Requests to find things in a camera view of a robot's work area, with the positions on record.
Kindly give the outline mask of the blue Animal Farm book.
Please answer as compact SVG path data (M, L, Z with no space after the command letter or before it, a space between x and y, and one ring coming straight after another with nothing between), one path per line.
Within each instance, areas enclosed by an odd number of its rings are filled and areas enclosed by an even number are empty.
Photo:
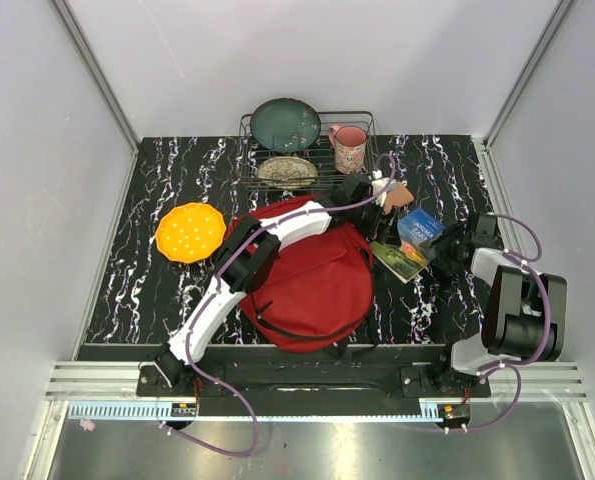
M375 258L402 283L408 283L435 258L431 244L445 227L426 210L417 207L397 222L400 242L395 245L373 241Z

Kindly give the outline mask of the red backpack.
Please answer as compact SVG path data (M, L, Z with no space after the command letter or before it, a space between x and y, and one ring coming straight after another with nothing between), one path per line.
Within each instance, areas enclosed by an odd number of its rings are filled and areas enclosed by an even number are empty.
M372 309L373 265L368 241L346 222L283 248L239 308L284 351L340 358Z

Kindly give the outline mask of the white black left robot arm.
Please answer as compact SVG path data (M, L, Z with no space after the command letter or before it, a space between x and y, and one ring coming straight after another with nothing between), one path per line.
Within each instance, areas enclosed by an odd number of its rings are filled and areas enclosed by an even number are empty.
M204 297L153 358L158 384L185 394L216 330L240 308L275 346L330 347L365 320L373 298L372 240L408 193L378 172L328 193L274 203L236 220L215 255Z

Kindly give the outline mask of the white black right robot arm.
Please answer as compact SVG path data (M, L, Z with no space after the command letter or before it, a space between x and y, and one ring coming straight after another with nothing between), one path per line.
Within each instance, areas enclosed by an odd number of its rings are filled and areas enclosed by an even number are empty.
M468 269L490 287L480 332L447 346L427 370L429 384L443 396L486 382L495 369L554 362L563 351L567 281L533 267L542 256L537 237L532 257L504 247L500 219L535 234L509 215L474 213L423 243L441 272Z

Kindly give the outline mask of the pink patterned mug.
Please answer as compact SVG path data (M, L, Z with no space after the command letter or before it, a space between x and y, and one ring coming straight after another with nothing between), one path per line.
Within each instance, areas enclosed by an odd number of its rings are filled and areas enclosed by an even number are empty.
M365 166L368 134L357 126L333 125L328 130L336 169L343 174L360 172Z

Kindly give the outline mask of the pink leather wallet notebook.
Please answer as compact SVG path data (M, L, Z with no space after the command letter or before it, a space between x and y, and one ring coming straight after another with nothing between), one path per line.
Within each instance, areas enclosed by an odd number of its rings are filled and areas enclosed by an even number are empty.
M389 215L393 209L402 208L410 205L414 201L413 194L401 182L397 181L386 192L382 211L384 215Z

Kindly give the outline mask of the beige patterned small plate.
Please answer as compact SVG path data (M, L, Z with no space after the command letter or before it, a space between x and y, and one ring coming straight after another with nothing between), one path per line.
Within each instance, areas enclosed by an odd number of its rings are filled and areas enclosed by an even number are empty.
M257 168L257 178L281 190L296 190L312 184L318 170L310 161L296 156L278 156L265 160Z

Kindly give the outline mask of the dark teal plate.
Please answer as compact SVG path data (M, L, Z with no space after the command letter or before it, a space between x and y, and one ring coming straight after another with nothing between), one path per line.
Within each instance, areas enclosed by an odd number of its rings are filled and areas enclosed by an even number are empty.
M270 151L287 154L310 147L321 132L321 119L313 107L293 98L264 102L250 120L254 139Z

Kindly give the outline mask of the orange dotted plate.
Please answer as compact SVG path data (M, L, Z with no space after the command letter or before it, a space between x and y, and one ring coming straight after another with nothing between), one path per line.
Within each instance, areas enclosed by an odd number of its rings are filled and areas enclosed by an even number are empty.
M221 212L207 203L187 203L162 218L155 241L168 260L191 264L210 257L222 245L225 233Z

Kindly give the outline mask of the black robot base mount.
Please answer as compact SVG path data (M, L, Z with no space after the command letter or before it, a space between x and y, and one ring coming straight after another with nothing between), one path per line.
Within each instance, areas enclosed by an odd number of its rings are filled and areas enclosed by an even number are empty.
M296 354L274 346L211 346L199 363L207 373L174 364L157 352L141 366L140 397L195 397L203 417L237 416L243 394L260 418L412 416L423 399L484 399L487 382L456 373L444 346L352 345L341 356Z

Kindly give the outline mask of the aluminium frame rail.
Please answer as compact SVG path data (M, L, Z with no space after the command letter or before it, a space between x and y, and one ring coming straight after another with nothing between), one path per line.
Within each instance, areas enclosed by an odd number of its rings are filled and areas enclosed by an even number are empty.
M124 109L121 107L70 3L65 0L49 0L48 3L65 30L74 50L91 78L122 137L129 145L129 148L132 151L136 151L139 147L140 139L131 125Z

